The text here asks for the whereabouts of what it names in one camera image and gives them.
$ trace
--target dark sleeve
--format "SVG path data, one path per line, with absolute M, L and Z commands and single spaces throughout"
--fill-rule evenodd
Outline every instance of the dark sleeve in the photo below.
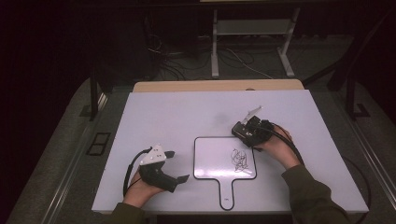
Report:
M 289 186 L 291 212 L 298 223 L 350 223 L 344 209 L 332 201 L 330 188 L 315 180 L 304 166 L 294 166 L 282 176 Z
M 145 212 L 126 203 L 118 203 L 106 224 L 145 224 Z

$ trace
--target person's right hand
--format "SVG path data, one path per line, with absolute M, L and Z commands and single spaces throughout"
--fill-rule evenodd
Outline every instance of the person's right hand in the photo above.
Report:
M 283 135 L 286 139 L 289 139 L 291 141 L 291 136 L 289 132 L 284 130 L 283 128 L 279 128 L 275 125 L 274 131 Z M 268 141 L 258 144 L 257 146 L 255 146 L 255 148 L 260 148 L 267 151 L 286 169 L 300 164 L 299 160 L 297 159 L 291 148 L 275 135 L 272 135 Z

